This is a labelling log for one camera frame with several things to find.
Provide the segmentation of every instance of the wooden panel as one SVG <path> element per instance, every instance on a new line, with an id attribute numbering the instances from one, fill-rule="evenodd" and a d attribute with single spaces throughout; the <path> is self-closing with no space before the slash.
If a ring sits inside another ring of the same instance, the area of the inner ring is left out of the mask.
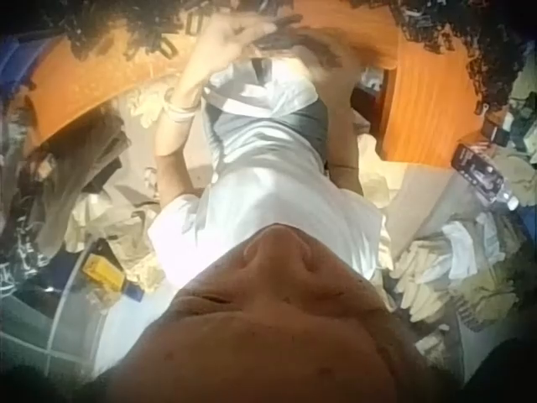
<path id="1" fill-rule="evenodd" d="M 400 40 L 397 79 L 386 133 L 386 160 L 450 166 L 457 142 L 482 126 L 466 50 L 435 55 Z"/>
<path id="2" fill-rule="evenodd" d="M 383 68 L 395 67 L 398 31 L 386 8 L 352 10 L 340 0 L 295 0 L 295 11 L 304 14 L 306 25 L 341 30 L 372 63 Z M 67 39 L 63 39 L 43 58 L 32 76 L 36 87 L 30 99 L 37 114 L 38 130 L 29 149 L 116 95 L 147 80 L 181 71 L 195 43 L 190 37 L 171 35 L 180 50 L 173 60 L 140 51 L 127 62 L 123 57 L 127 33 L 117 29 L 112 36 L 114 44 L 102 56 L 78 61 L 70 52 Z"/>

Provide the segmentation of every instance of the person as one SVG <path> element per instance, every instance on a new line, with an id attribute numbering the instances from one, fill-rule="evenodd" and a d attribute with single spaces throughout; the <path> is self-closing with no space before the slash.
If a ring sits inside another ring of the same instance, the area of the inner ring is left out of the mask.
<path id="1" fill-rule="evenodd" d="M 201 197 L 192 184 L 184 150 L 203 91 L 230 65 L 236 86 L 237 66 L 249 66 L 237 59 L 277 29 L 256 14 L 213 16 L 165 98 L 162 212 L 149 236 L 178 292 L 113 368 L 105 401 L 435 397 L 433 375 L 368 282 L 382 216 L 325 175 L 327 108 L 313 86 L 273 76 L 264 116 L 207 103 L 216 174 Z M 274 113 L 286 92 L 301 101 Z"/>

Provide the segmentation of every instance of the white bracelet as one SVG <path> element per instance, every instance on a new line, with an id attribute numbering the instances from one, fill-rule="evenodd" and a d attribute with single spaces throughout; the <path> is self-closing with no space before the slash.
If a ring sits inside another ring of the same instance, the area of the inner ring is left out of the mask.
<path id="1" fill-rule="evenodd" d="M 173 90 L 174 88 L 172 87 L 164 93 L 164 96 L 162 97 L 162 108 L 168 115 L 168 118 L 170 118 L 176 123 L 182 123 L 191 120 L 196 115 L 196 112 L 198 112 L 198 110 L 200 109 L 201 102 L 198 103 L 195 107 L 191 107 L 188 109 L 177 107 L 169 101 L 169 94 Z"/>

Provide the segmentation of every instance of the white fabric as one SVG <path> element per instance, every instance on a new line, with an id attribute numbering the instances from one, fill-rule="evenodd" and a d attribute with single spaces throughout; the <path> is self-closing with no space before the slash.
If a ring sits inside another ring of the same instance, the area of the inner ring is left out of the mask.
<path id="1" fill-rule="evenodd" d="M 378 264 L 379 210 L 340 190 L 297 135 L 268 123 L 238 133 L 201 199 L 178 197 L 149 229 L 168 280 L 182 287 L 258 230 L 290 225 L 318 239 L 371 279 Z"/>
<path id="2" fill-rule="evenodd" d="M 253 118 L 277 118 L 317 101 L 315 86 L 289 68 L 285 59 L 272 60 L 272 81 L 264 86 L 252 63 L 240 62 L 211 77 L 204 98 L 224 112 Z"/>

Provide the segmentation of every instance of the orange wood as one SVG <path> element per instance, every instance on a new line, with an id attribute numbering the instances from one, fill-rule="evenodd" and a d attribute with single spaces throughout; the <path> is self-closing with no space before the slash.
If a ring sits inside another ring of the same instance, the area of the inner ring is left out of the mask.
<path id="1" fill-rule="evenodd" d="M 386 160 L 450 166 L 460 139 L 482 126 L 464 46 L 435 55 L 401 38 L 397 79 L 383 137 Z"/>
<path id="2" fill-rule="evenodd" d="M 295 11 L 305 16 L 305 25 L 336 28 L 364 57 L 382 68 L 393 69 L 397 63 L 398 30 L 386 8 L 352 10 L 340 0 L 295 0 Z M 160 54 L 139 51 L 134 60 L 125 61 L 128 35 L 124 29 L 111 33 L 112 48 L 105 55 L 92 55 L 78 61 L 62 39 L 42 60 L 29 94 L 38 120 L 36 135 L 27 149 L 39 146 L 66 124 L 101 103 L 145 81 L 180 72 L 195 40 L 171 35 L 180 55 L 166 60 Z"/>

